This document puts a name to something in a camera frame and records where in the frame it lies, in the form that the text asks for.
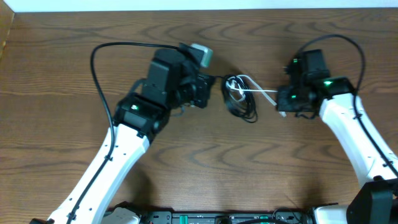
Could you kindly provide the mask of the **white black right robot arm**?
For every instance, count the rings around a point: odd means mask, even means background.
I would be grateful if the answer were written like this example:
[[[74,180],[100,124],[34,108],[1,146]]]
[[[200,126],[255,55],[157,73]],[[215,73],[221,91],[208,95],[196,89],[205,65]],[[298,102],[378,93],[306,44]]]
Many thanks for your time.
[[[285,68],[277,110],[320,118],[347,155],[360,191],[349,205],[312,208],[307,223],[397,223],[397,155],[375,128],[346,77],[331,77],[321,50],[302,51]]]

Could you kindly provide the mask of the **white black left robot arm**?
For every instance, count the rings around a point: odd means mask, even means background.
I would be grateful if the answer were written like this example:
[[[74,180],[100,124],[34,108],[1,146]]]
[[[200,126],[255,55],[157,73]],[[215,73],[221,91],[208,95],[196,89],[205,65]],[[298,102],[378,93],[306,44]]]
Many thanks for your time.
[[[173,109],[205,108],[214,77],[201,73],[212,50],[199,44],[161,46],[142,90],[131,89],[117,104],[97,155],[71,194],[44,223],[100,223],[123,180],[169,122]]]

